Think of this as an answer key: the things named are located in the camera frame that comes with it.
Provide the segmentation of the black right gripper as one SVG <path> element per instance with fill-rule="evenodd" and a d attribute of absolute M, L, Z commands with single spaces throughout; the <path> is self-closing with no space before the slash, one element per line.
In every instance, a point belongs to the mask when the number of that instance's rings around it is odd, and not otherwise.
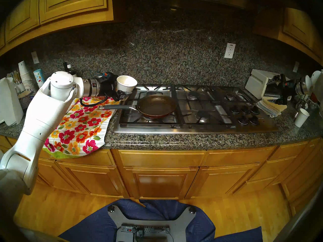
<path fill-rule="evenodd" d="M 276 99 L 276 104 L 287 105 L 289 96 L 294 97 L 296 95 L 299 95 L 297 90 L 297 85 L 299 84 L 299 82 L 300 78 L 287 80 L 287 77 L 284 74 L 280 74 L 269 78 L 267 84 L 279 84 L 281 97 L 279 99 Z"/>

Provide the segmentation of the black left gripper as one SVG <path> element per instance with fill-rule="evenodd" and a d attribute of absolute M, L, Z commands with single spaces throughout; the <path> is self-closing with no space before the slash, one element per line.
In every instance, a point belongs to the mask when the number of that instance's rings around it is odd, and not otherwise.
<path fill-rule="evenodd" d="M 103 73 L 98 78 L 99 92 L 98 96 L 110 97 L 114 101 L 127 100 L 132 92 L 118 90 L 116 87 L 117 76 L 112 72 Z"/>

